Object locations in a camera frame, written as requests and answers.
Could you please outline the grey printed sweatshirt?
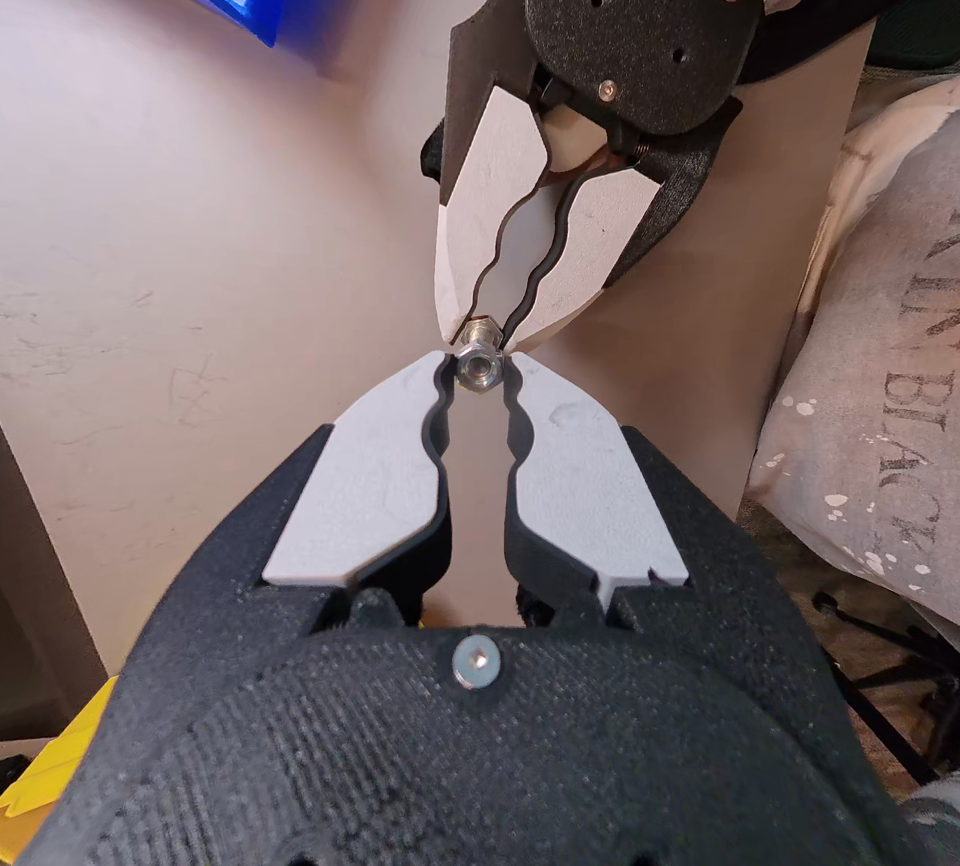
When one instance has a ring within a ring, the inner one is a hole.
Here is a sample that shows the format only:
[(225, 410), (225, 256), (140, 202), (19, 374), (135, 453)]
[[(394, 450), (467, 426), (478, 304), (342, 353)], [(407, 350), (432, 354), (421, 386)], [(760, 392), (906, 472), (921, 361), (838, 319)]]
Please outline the grey printed sweatshirt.
[(959, 73), (858, 97), (747, 495), (959, 623)]

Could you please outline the yellow plastic bin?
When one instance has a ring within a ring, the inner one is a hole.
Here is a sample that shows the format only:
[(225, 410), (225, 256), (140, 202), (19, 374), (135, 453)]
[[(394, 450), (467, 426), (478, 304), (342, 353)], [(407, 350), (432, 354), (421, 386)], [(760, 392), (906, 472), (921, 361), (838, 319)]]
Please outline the yellow plastic bin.
[(13, 819), (51, 807), (62, 796), (100, 727), (119, 676), (109, 677), (95, 697), (43, 748), (27, 770), (2, 794), (2, 814)]

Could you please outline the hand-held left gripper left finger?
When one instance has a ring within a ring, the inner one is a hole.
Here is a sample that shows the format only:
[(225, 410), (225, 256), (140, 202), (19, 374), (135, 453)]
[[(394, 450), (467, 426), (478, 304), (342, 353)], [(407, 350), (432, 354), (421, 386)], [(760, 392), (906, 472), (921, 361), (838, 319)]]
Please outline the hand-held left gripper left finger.
[(335, 420), (263, 568), (266, 583), (360, 585), (440, 517), (445, 482), (431, 427), (448, 401), (452, 358), (428, 353)]

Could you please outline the silver hex nut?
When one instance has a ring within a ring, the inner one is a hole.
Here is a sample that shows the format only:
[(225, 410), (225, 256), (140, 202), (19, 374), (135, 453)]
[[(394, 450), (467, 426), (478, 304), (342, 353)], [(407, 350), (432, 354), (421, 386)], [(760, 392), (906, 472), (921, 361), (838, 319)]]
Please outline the silver hex nut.
[(502, 384), (505, 361), (502, 351), (487, 341), (464, 344), (456, 356), (459, 384), (474, 393), (485, 393)]

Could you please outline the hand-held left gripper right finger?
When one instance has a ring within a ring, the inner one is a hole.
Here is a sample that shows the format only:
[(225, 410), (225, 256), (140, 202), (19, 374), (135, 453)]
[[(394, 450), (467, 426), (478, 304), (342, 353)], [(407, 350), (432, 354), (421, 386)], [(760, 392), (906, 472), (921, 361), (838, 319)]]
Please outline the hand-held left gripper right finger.
[(616, 592), (691, 573), (615, 416), (525, 353), (508, 357), (505, 558), (529, 592)]

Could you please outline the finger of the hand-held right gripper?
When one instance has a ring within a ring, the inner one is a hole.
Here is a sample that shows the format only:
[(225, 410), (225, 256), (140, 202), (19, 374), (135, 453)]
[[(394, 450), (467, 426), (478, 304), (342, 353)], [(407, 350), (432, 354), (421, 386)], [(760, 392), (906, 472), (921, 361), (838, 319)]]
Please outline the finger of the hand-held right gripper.
[(556, 215), (556, 235), (505, 327), (505, 350), (530, 350), (567, 326), (604, 291), (661, 190), (633, 166), (574, 180)]
[(474, 313), (484, 274), (498, 260), (508, 218), (550, 167), (542, 121), (528, 101), (495, 86), (450, 198), (439, 207), (436, 312), (453, 343)]

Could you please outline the black chair base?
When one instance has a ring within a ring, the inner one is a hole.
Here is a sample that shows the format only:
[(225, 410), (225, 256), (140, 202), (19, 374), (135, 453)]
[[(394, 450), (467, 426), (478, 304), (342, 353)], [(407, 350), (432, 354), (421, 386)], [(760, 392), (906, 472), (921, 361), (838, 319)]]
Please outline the black chair base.
[[(920, 786), (931, 784), (959, 772), (959, 648), (941, 627), (928, 631), (910, 625), (906, 632), (855, 617), (841, 609), (827, 592), (813, 596), (817, 613), (842, 621), (871, 634), (904, 654), (897, 663), (858, 679), (850, 677), (840, 661), (827, 652), (831, 672), (847, 706), (876, 737), (886, 751)], [(882, 710), (869, 699), (869, 692), (900, 689), (927, 683), (920, 708), (931, 718), (930, 739), (924, 749), (916, 748)]]

